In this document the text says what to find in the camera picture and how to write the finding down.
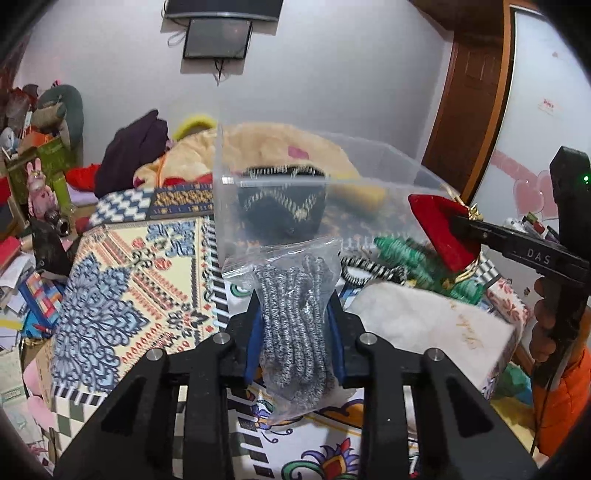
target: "wooden door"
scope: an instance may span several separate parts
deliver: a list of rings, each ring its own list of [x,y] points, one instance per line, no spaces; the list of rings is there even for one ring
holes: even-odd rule
[[[433,173],[462,192],[491,120],[501,75],[502,39],[457,34],[446,85],[423,157]]]

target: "silver bolt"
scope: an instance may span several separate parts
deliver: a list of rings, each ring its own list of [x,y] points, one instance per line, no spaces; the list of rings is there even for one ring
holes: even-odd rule
[[[230,334],[226,332],[219,332],[213,336],[213,341],[216,342],[218,345],[223,345],[224,343],[228,343],[230,341]]]
[[[443,351],[439,348],[430,348],[427,350],[427,355],[435,362],[439,362],[445,358],[445,353],[443,353]]]
[[[146,353],[146,358],[151,362],[155,362],[156,360],[160,360],[163,355],[164,352],[160,348],[152,348]]]
[[[359,335],[359,341],[364,345],[373,345],[378,341],[378,337],[376,337],[373,333],[362,333]]]

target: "human hand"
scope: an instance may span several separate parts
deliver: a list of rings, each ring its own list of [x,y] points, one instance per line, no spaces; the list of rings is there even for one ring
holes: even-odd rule
[[[544,297],[544,287],[541,278],[535,281],[534,290],[538,295]],[[548,357],[556,350],[555,341],[548,336],[550,330],[556,324],[556,317],[548,308],[545,300],[540,300],[535,304],[534,316],[538,320],[538,323],[534,326],[534,329],[531,332],[530,354],[535,361],[542,363],[548,360]],[[579,336],[575,340],[569,365],[579,361],[583,355],[585,344],[589,338],[590,329],[591,311],[589,310],[589,307],[586,307],[583,312],[583,317],[581,318]]]

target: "orange jacket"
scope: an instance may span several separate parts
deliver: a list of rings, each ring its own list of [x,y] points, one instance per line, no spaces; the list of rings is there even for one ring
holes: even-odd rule
[[[558,389],[549,393],[540,431],[540,452],[551,456],[558,449],[585,408],[590,387],[591,355],[584,348],[580,359],[565,370]],[[546,391],[533,385],[532,392],[535,416],[539,422]]]

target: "green yarn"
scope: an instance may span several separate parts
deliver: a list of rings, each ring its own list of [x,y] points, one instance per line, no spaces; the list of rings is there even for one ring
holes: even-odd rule
[[[377,236],[374,243],[380,250],[379,259],[390,268],[406,265],[408,278],[414,280],[418,288],[472,305],[480,302],[484,286],[472,279],[456,283],[451,289],[444,287],[446,280],[454,275],[433,250],[403,237]]]

